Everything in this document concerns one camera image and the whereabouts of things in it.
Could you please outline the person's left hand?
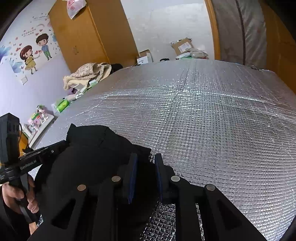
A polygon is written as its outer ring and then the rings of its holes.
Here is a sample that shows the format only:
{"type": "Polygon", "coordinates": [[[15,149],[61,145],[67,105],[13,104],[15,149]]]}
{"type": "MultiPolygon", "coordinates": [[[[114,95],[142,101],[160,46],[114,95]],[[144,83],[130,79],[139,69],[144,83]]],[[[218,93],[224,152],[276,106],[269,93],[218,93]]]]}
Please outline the person's left hand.
{"type": "MultiPolygon", "coordinates": [[[[34,179],[31,175],[28,176],[28,182],[30,187],[29,192],[26,194],[28,209],[31,213],[37,213],[39,211],[39,207],[33,190],[35,186],[34,179]]],[[[16,203],[16,199],[23,199],[25,197],[23,191],[20,188],[11,186],[8,183],[3,184],[1,187],[4,203],[6,204],[6,206],[16,213],[21,214],[21,210],[19,208],[19,205],[16,203]]]]}

